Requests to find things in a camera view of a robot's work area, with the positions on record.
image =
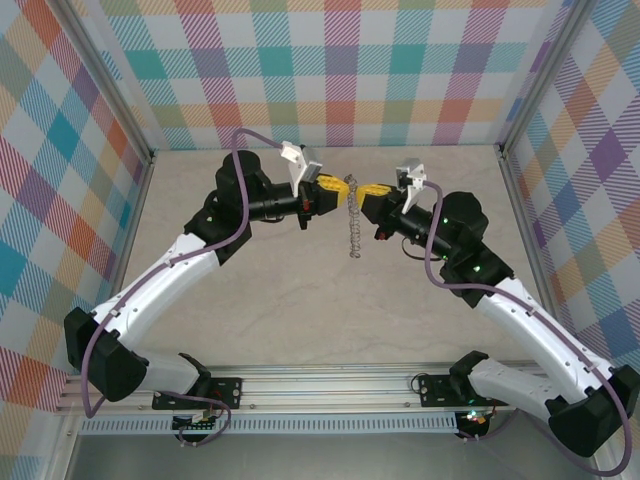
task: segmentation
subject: coiled spring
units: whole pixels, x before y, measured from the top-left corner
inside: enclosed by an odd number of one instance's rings
[[[349,185],[349,195],[347,196],[347,207],[349,209],[349,241],[351,243],[351,258],[360,258],[360,209],[356,199],[358,182],[353,175],[344,177],[344,181]]]

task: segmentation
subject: marble surface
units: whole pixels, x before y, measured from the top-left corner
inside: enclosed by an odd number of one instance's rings
[[[323,172],[340,178],[353,173],[361,185],[394,184],[395,166],[417,157],[445,194],[473,191],[489,217],[486,243],[537,294],[493,147],[319,152]],[[160,153],[125,283],[182,232],[215,188],[215,171],[227,153]],[[286,162],[275,150],[257,153],[274,182],[287,181]],[[430,208],[434,201],[430,192],[420,204]],[[431,285],[422,263],[403,255],[399,236],[374,240],[375,228],[364,216],[362,257],[352,259],[348,223],[345,203],[315,217],[307,231],[294,217],[253,224],[251,241],[172,305],[141,346],[187,352],[207,365],[448,362],[473,349],[498,360],[530,358],[488,319]]]

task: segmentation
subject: metal spring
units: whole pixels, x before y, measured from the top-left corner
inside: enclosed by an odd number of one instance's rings
[[[349,242],[351,243],[351,258],[360,258],[360,209],[356,199],[358,182],[349,174],[344,177],[344,181],[349,185],[349,195],[347,196],[347,207],[349,209]]]

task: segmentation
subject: beige floor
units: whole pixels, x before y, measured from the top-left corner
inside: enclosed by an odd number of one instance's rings
[[[151,182],[126,282],[181,233],[210,190],[226,151],[163,152]],[[320,149],[325,173],[360,184],[394,183],[394,167],[418,157],[445,193],[471,190],[489,217],[487,244],[535,292],[531,270],[492,147]],[[287,166],[258,150],[273,181]],[[434,197],[425,195],[429,208]],[[529,356],[498,327],[432,286],[400,238],[373,239],[362,217],[362,258],[349,257],[346,206],[314,218],[307,231],[288,218],[254,224],[254,237],[152,327],[143,345],[187,352],[207,365],[455,361],[472,349],[501,360]]]

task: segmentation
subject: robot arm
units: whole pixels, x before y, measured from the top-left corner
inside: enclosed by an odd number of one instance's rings
[[[320,174],[322,165],[313,151],[284,142],[290,182],[274,184],[260,167],[258,156],[240,151],[247,185],[249,220],[277,223],[296,215],[301,229],[315,215],[336,209],[348,186],[340,179]],[[210,373],[186,354],[160,355],[138,349],[153,322],[187,289],[222,266],[251,238],[251,225],[232,243],[216,250],[206,247],[229,238],[242,218],[239,180],[231,155],[216,172],[217,190],[185,225],[171,247],[127,288],[90,312],[79,308],[64,320],[69,362],[81,369],[89,340],[109,318],[89,360],[90,382],[109,401],[119,401],[137,389],[171,391],[208,397]],[[126,303],[116,309],[121,298]]]
[[[359,188],[361,211],[378,226],[376,239],[388,240],[397,232],[426,247],[433,214],[416,205],[426,181],[424,167],[413,160],[399,167],[396,174],[397,187]],[[640,376],[628,365],[614,369],[535,302],[513,270],[482,242],[487,225],[488,219],[473,194],[450,193],[443,200],[431,253],[444,260],[440,275],[445,286],[489,285],[510,294],[512,298],[480,288],[452,289],[471,308],[507,330],[547,378],[525,374],[484,353],[471,352],[451,368],[451,387],[466,403],[473,403],[478,397],[493,398],[530,413],[548,423],[573,452],[591,456],[621,425],[615,405],[593,369],[602,372],[614,388],[628,416],[635,407]],[[514,299],[530,308],[523,308]],[[536,318],[534,311],[551,328]],[[583,363],[567,342],[585,354],[591,365]]]

